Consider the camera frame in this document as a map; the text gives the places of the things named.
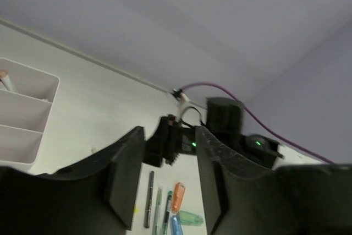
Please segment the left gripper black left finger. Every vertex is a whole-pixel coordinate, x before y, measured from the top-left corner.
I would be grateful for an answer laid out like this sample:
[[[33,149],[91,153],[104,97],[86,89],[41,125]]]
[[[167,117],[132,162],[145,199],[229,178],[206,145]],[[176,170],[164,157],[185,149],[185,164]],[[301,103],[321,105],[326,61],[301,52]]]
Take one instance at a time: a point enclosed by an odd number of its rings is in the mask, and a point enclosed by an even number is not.
[[[142,127],[53,174],[1,167],[1,234],[125,234],[145,151]]]

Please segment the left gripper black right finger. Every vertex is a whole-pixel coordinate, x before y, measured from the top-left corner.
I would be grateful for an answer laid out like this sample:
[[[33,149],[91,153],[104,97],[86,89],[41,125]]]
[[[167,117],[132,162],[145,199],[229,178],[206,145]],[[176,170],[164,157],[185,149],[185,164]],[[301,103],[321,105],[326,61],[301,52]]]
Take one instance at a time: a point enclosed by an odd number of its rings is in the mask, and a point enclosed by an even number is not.
[[[351,234],[351,165],[271,170],[195,135],[208,234]]]

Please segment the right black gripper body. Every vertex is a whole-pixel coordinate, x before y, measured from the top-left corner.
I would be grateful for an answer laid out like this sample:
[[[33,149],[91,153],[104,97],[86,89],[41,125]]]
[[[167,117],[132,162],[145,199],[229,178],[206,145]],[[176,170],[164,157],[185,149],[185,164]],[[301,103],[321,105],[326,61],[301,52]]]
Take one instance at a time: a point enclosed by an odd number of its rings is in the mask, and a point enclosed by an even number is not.
[[[154,134],[145,142],[144,163],[161,167],[173,165],[180,154],[196,155],[195,126],[176,121],[169,114],[159,119]]]

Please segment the dark grey pen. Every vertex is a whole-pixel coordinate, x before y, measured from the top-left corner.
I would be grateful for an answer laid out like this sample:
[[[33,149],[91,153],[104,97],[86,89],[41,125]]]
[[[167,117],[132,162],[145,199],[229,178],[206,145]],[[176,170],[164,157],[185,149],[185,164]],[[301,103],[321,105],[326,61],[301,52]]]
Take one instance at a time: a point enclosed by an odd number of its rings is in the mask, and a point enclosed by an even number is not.
[[[146,207],[145,207],[145,218],[144,218],[145,228],[150,228],[154,178],[155,178],[155,172],[151,171],[148,178],[148,187],[147,187],[147,196],[146,196]]]

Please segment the clear silver pen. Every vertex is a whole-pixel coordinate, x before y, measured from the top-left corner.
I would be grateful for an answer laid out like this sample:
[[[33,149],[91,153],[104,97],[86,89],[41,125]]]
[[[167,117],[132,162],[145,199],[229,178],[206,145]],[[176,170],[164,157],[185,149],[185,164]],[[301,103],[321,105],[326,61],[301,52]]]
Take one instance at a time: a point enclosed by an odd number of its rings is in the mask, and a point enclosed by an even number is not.
[[[162,201],[162,188],[159,187],[158,191],[157,191],[155,214],[154,214],[153,227],[152,227],[152,235],[158,235],[159,221],[160,221],[159,219],[160,219],[160,211],[161,211],[161,201]]]

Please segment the green dark pen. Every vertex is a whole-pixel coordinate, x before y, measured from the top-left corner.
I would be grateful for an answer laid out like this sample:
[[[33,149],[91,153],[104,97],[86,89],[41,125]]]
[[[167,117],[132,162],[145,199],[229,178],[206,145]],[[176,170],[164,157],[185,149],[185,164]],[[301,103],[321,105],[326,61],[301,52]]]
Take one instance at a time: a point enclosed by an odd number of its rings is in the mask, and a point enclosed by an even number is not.
[[[173,196],[173,192],[170,190],[167,194],[166,209],[165,209],[164,218],[162,222],[161,235],[167,235],[168,221],[169,221],[169,216],[171,212],[170,210],[171,210],[171,204],[172,204],[172,196]]]

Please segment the white pen orange cap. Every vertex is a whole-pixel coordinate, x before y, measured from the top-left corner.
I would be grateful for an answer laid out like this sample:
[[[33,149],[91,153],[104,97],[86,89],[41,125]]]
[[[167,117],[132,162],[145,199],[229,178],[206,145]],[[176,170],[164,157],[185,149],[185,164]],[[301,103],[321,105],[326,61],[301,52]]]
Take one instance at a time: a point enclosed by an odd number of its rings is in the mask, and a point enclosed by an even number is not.
[[[12,82],[8,72],[5,70],[1,70],[1,82],[8,91],[18,93],[18,90]]]

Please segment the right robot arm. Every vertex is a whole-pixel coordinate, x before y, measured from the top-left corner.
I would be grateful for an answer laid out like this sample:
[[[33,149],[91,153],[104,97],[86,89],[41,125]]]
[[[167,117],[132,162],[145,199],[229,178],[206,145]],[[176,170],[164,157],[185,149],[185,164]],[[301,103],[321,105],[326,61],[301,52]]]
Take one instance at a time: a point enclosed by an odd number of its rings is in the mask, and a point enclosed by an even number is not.
[[[244,104],[225,97],[210,97],[206,102],[204,118],[199,115],[199,126],[208,129],[221,143],[243,155],[250,161],[272,168],[276,159],[284,156],[279,143],[259,134],[243,135]],[[177,115],[162,116],[154,134],[146,141],[143,162],[161,167],[172,165],[180,154],[196,155],[196,125],[183,117],[193,106],[182,104]]]

